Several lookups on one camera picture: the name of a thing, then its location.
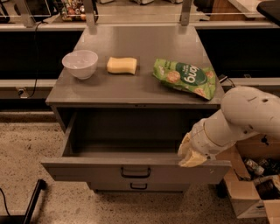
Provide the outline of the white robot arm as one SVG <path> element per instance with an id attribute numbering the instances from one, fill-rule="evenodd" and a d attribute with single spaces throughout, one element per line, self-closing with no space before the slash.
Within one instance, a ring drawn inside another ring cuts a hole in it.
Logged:
<path id="1" fill-rule="evenodd" d="M 214 160 L 236 142 L 258 134 L 280 137 L 280 98 L 254 87 L 234 87 L 224 94 L 217 112 L 185 134 L 179 165 L 195 167 Z"/>

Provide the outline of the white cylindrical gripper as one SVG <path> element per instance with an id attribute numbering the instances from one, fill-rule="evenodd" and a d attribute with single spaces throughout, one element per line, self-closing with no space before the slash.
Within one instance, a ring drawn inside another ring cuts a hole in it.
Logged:
<path id="1" fill-rule="evenodd" d="M 182 160 L 178 164 L 181 167 L 195 167 L 205 163 L 207 158 L 215 159 L 236 143 L 232 134 L 233 131 L 225 123 L 201 119 L 193 125 L 190 134 L 186 133 L 183 137 L 178 147 L 178 156 Z"/>

